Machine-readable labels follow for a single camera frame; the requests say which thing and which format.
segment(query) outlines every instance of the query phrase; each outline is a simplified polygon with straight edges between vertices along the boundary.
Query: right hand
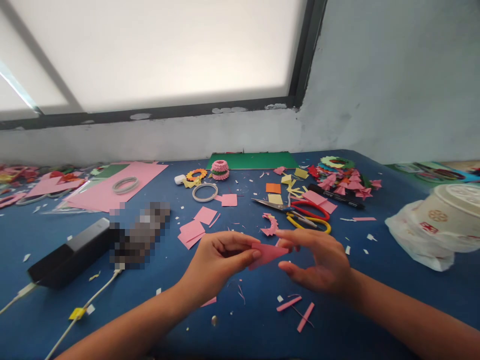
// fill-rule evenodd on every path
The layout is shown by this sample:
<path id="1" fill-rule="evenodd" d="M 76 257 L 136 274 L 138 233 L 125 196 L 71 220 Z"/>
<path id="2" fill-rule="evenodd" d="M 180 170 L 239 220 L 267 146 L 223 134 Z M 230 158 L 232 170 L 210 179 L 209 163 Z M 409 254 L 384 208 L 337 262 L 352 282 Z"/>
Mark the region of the right hand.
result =
<path id="1" fill-rule="evenodd" d="M 282 269 L 295 283 L 314 292 L 346 295 L 352 286 L 353 274 L 344 247 L 334 237 L 317 230 L 278 230 L 278 246 L 290 251 L 300 246 L 313 253 L 315 266 L 302 269 L 288 261 L 281 261 Z"/>

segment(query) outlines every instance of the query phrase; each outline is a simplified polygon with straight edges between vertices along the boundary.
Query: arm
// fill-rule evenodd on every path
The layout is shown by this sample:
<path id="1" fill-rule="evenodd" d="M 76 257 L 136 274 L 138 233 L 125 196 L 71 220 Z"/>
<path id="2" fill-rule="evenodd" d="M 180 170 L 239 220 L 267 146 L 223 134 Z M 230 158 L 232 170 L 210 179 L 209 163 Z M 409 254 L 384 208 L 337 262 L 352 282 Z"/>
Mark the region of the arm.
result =
<path id="1" fill-rule="evenodd" d="M 138 359 L 175 325 L 215 297 L 228 279 L 261 254 L 259 241 L 236 231 L 205 235 L 181 280 L 172 288 L 109 322 L 58 359 Z"/>
<path id="2" fill-rule="evenodd" d="M 299 285 L 338 295 L 425 360 L 478 359 L 480 331 L 350 268 L 343 246 L 315 230 L 280 230 L 279 246 L 309 248 L 316 266 L 278 266 Z"/>

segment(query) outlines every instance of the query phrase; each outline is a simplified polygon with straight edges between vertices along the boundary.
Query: hand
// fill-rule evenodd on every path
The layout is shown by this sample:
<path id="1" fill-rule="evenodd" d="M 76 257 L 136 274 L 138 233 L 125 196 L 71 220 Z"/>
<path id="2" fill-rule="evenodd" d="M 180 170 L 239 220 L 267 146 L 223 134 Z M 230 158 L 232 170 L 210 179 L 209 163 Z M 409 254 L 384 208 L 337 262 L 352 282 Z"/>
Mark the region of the hand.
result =
<path id="1" fill-rule="evenodd" d="M 315 266 L 302 269 L 288 261 L 281 261 L 278 267 L 297 284 L 315 292 L 328 292 L 336 295 L 346 293 L 353 275 L 344 247 L 332 236 L 317 230 L 296 229 L 278 230 L 281 238 L 278 246 L 297 251 L 300 246 L 313 253 Z"/>
<path id="2" fill-rule="evenodd" d="M 218 295 L 232 275 L 262 255 L 252 249 L 253 243 L 260 241 L 237 231 L 206 234 L 178 284 L 196 297 L 198 306 L 203 305 Z"/>

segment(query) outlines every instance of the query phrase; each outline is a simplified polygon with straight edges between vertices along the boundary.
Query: black device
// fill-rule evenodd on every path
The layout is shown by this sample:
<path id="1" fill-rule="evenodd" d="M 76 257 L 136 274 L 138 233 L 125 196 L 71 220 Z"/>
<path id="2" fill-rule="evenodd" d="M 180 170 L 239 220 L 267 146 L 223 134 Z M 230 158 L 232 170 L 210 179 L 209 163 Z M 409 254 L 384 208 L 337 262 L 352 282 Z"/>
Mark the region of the black device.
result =
<path id="1" fill-rule="evenodd" d="M 342 203 L 345 203 L 347 205 L 350 205 L 351 207 L 354 207 L 354 208 L 357 208 L 357 209 L 365 209 L 365 205 L 361 204 L 361 203 L 358 203 L 358 202 L 355 202 L 355 201 L 352 201 L 350 200 L 349 198 L 345 197 L 345 196 L 341 196 L 341 195 L 338 195 L 334 192 L 331 192 L 331 191 L 327 191 L 327 190 L 323 190 L 320 186 L 318 185 L 315 185 L 315 184 L 310 184 L 308 185 L 308 190 L 311 190 L 317 194 L 320 194 L 320 195 L 325 195 L 325 196 L 328 196 L 329 198 L 332 198 L 332 199 L 335 199 L 339 202 L 342 202 Z"/>
<path id="2" fill-rule="evenodd" d="M 28 269 L 33 283 L 52 289 L 68 285 L 106 253 L 115 241 L 110 221 L 102 217 Z"/>

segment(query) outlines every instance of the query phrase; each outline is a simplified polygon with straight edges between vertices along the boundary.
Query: scissors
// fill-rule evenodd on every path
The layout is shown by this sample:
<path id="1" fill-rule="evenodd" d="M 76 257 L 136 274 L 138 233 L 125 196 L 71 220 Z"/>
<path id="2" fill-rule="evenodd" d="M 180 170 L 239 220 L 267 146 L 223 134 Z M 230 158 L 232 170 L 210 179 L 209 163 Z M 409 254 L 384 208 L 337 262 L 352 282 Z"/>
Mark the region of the scissors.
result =
<path id="1" fill-rule="evenodd" d="M 314 204 L 313 202 L 310 201 L 294 201 L 290 204 L 290 194 L 288 195 L 288 206 L 285 205 L 280 205 L 276 204 L 273 202 L 268 202 L 265 200 L 259 200 L 252 198 L 252 200 L 255 200 L 256 202 L 259 202 L 260 204 L 266 205 L 270 208 L 279 210 L 283 213 L 286 213 L 286 219 L 297 229 L 305 229 L 302 225 L 300 225 L 298 222 L 296 222 L 294 219 L 297 219 L 298 221 L 305 223 L 307 225 L 310 225 L 314 229 L 319 229 L 319 227 L 315 223 L 320 223 L 326 226 L 326 230 L 324 231 L 327 234 L 330 234 L 332 231 L 332 227 L 330 224 L 327 222 L 330 219 L 330 215 L 328 212 L 326 212 L 323 208 L 318 206 L 317 204 Z M 310 211 L 307 211 L 305 209 L 302 209 L 298 207 L 298 205 L 307 205 L 313 208 L 316 208 L 317 210 L 321 211 L 325 216 L 321 217 L 318 215 L 315 215 L 314 213 L 311 213 Z"/>

